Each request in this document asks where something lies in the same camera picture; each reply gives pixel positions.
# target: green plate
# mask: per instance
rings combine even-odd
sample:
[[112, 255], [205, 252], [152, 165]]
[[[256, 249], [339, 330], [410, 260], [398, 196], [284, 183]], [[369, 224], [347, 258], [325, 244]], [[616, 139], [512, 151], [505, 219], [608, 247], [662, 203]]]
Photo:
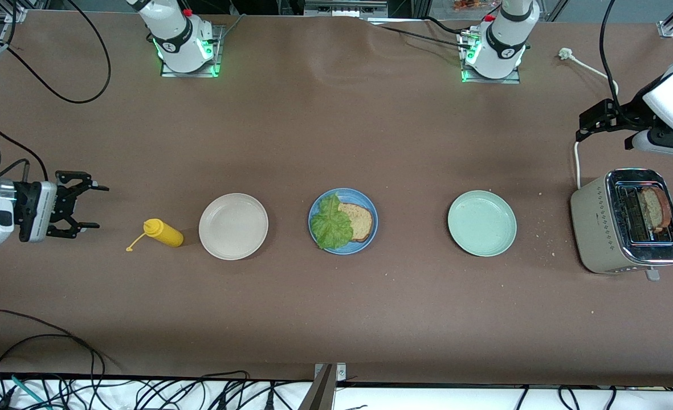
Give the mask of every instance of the green plate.
[[516, 238], [516, 216], [503, 198], [484, 190], [459, 196], [448, 211], [451, 236], [466, 252], [495, 256]]

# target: brown tabletop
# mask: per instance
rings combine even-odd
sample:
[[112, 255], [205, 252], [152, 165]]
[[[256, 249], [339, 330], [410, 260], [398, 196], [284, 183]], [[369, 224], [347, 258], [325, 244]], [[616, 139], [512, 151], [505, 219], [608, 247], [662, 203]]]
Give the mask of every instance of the brown tabletop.
[[[353, 18], [245, 17], [220, 78], [163, 79], [139, 16], [91, 18], [113, 74], [90, 104], [60, 101], [0, 57], [0, 129], [51, 172], [87, 171], [111, 189], [86, 192], [76, 210], [101, 229], [0, 246], [0, 308], [66, 327], [118, 374], [303, 378], [339, 361], [357, 380], [673, 385], [673, 267], [659, 283], [597, 277], [573, 240], [578, 114], [609, 93], [556, 54], [571, 47], [601, 67], [599, 26], [539, 24], [521, 85], [484, 85], [461, 83], [451, 47]], [[76, 13], [32, 11], [15, 47], [68, 97], [104, 81]], [[673, 41], [650, 24], [610, 26], [607, 49], [623, 101], [673, 62]], [[625, 151], [628, 135], [582, 143], [584, 182], [643, 166], [673, 195], [673, 157]], [[0, 146], [5, 164], [24, 154]], [[311, 203], [334, 187], [361, 190], [378, 210], [359, 254], [328, 254], [308, 235]], [[446, 228], [450, 203], [477, 189], [505, 198], [518, 220], [511, 249], [490, 259], [466, 254]], [[270, 219], [265, 244], [237, 262], [212, 257], [196, 233], [208, 203], [230, 192], [258, 198]], [[185, 231], [187, 246], [146, 240], [125, 252], [148, 218]], [[0, 353], [34, 332], [45, 329], [0, 317]], [[2, 370], [84, 373], [87, 357], [34, 342]]]

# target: bread slice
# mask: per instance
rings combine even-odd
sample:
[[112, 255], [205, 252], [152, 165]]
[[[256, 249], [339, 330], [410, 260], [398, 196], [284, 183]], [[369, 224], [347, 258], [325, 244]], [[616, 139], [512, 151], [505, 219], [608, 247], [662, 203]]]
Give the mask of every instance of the bread slice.
[[643, 217], [646, 225], [655, 232], [661, 232], [670, 226], [670, 202], [664, 190], [658, 187], [646, 187], [639, 194]]
[[354, 203], [339, 203], [338, 210], [346, 212], [349, 215], [349, 220], [352, 221], [352, 230], [354, 231], [352, 241], [366, 241], [369, 234], [372, 233], [372, 213]]

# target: silver toaster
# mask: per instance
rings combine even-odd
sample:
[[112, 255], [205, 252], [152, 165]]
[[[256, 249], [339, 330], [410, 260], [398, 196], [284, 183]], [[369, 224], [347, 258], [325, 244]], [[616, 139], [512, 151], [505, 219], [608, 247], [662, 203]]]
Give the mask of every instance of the silver toaster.
[[[645, 221], [639, 192], [657, 187], [667, 195], [671, 222], [657, 232]], [[663, 178], [650, 169], [616, 169], [577, 190], [572, 222], [582, 263], [594, 273], [643, 270], [660, 280], [657, 267], [673, 264], [673, 204]]]

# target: lettuce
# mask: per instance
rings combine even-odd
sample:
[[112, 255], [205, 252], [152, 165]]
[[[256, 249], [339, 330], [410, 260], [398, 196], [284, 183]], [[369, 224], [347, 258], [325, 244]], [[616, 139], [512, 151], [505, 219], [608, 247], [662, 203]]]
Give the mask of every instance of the lettuce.
[[311, 218], [311, 232], [321, 249], [343, 247], [354, 235], [349, 215], [338, 210], [340, 203], [336, 194], [323, 197], [319, 202], [319, 213]]

